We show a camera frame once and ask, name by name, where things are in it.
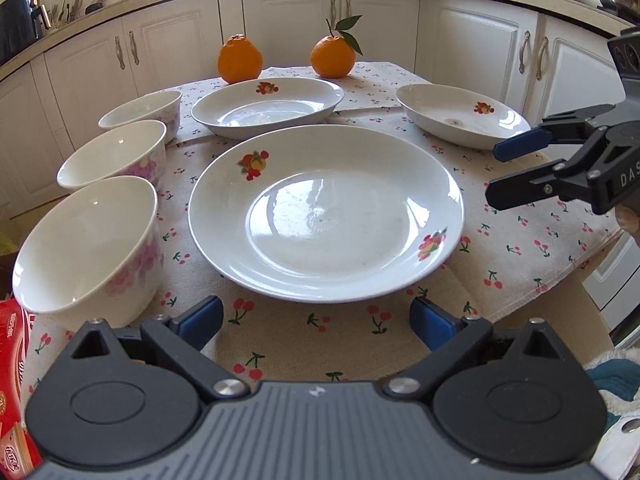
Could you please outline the white floral bowl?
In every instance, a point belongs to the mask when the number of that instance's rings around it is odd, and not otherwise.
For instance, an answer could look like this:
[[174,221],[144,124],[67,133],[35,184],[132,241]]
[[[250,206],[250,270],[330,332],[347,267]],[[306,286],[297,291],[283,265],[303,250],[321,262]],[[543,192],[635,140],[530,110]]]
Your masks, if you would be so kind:
[[158,120],[166,126],[165,143],[168,144],[175,139],[180,128],[181,98],[179,90],[163,90],[140,96],[105,114],[98,126],[102,130],[111,130],[140,120]]
[[148,180],[158,191],[166,171],[167,127],[155,119],[108,130],[77,150],[58,170],[58,185],[67,191],[117,176]]
[[164,256],[154,186],[112,177],[68,196],[24,241],[13,293],[26,311],[66,330],[92,318],[124,327],[160,288]]

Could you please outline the white deep plate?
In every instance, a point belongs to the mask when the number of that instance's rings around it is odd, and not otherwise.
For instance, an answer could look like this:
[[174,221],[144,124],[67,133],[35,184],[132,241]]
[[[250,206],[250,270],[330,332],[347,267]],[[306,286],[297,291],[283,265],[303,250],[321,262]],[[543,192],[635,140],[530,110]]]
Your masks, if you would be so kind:
[[323,122],[345,96],[322,79],[269,77],[230,84],[198,100],[192,118],[216,136],[244,141],[260,134]]
[[462,88],[406,84],[396,90],[396,100],[422,130],[464,148],[492,151],[497,143],[530,129],[512,108]]

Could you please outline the black air fryer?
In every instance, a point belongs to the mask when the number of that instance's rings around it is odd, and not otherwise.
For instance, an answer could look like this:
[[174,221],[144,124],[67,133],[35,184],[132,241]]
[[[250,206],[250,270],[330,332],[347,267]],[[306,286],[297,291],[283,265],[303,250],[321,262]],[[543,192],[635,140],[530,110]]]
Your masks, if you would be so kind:
[[51,28],[40,0],[6,0],[0,4],[0,63],[6,64]]

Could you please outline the orange with green leaf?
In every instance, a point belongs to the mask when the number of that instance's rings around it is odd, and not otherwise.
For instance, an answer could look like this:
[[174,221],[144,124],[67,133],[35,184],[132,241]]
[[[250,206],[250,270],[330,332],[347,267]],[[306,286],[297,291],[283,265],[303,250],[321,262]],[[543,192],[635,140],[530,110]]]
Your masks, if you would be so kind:
[[361,15],[339,20],[335,25],[326,21],[329,35],[322,38],[312,48],[310,64],[321,78],[340,79],[354,68],[358,54],[362,54],[359,42],[350,30],[358,23]]

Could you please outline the large white fruit plate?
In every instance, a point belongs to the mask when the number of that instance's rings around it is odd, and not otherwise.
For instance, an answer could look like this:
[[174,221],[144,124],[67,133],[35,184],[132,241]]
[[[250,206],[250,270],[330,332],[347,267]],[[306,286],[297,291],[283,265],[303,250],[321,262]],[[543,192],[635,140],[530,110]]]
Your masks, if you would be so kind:
[[457,182],[433,155],[344,125],[255,136],[201,174],[194,243],[223,276],[260,294],[344,304],[436,271],[464,227]]

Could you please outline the red printed carton box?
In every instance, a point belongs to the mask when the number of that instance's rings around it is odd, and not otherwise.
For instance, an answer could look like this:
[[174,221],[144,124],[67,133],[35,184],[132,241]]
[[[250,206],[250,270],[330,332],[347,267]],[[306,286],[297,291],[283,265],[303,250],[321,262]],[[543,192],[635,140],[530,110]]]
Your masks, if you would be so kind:
[[23,425],[21,391],[29,334],[26,315],[15,299],[3,300],[0,318],[1,477],[24,479],[40,456]]

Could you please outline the bumpy orange without leaf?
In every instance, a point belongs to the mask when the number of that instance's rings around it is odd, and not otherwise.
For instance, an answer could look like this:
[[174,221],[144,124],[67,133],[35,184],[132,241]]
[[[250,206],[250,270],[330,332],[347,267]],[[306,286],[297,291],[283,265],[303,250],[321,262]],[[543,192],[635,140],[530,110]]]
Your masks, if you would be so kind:
[[217,70],[227,84],[257,79],[262,73],[262,54],[244,35],[231,36],[219,51]]

